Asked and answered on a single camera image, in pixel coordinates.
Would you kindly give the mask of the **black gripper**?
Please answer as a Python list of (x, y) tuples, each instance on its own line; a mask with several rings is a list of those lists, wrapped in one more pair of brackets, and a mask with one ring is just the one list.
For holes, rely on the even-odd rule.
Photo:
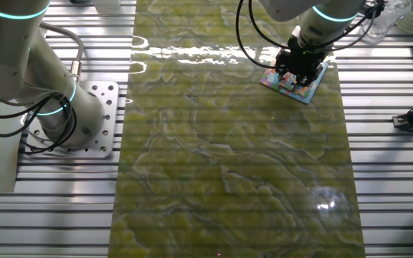
[(288, 40), (288, 49), (281, 49), (276, 56), (275, 74), (279, 80), (286, 80), (286, 74), (299, 77), (299, 85), (308, 87), (321, 73), (320, 63), (326, 58), (326, 52), (304, 50), (298, 44), (297, 37)]

